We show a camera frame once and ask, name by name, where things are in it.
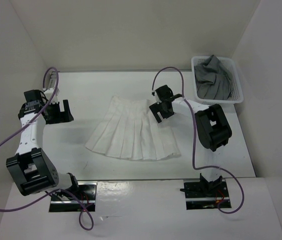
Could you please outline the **white pleated skirt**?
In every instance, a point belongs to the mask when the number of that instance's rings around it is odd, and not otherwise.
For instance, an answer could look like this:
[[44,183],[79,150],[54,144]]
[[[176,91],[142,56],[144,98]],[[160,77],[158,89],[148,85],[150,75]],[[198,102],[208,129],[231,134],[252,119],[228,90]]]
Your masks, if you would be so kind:
[[85,147],[106,157],[129,161],[160,161],[180,156],[170,126],[159,126],[148,99],[113,96],[104,119]]

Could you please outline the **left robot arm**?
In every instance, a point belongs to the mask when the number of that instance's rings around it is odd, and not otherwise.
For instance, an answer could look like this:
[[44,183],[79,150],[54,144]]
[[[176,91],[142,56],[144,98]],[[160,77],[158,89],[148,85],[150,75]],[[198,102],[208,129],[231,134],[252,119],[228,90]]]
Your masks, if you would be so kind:
[[59,184],[56,167],[43,150],[43,130],[46,125],[68,123],[74,120],[68,100],[60,110],[59,90],[48,88],[24,92],[26,102],[18,118],[21,126],[20,143],[14,156],[6,160],[6,167],[23,196],[38,193]]

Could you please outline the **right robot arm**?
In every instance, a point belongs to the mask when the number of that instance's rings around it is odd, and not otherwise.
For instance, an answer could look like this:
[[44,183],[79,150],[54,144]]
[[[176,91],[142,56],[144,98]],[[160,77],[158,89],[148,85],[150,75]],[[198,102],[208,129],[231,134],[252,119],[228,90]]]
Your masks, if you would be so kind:
[[180,93],[173,94],[167,85],[152,90],[152,95],[155,97],[156,102],[150,105],[150,110],[158,123],[174,114],[181,114],[192,119],[194,130],[193,169],[197,171],[218,169],[219,167],[213,164],[197,167],[195,164],[195,152],[196,143],[199,141],[206,150],[206,160],[214,163],[218,156],[217,149],[228,144],[229,138],[232,136],[232,130],[222,107],[219,104],[201,104],[186,99]]

